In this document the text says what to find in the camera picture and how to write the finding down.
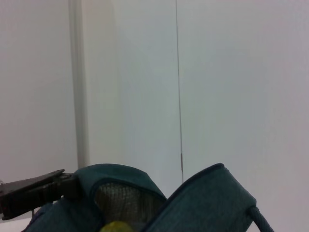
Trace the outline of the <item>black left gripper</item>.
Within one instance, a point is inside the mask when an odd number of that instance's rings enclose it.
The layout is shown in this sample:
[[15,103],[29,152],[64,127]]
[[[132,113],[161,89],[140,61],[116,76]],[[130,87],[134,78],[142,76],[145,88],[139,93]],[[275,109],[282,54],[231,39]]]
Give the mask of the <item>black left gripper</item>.
[[10,220],[64,197],[80,198],[80,181],[73,174],[56,170],[38,177],[0,185],[0,218]]

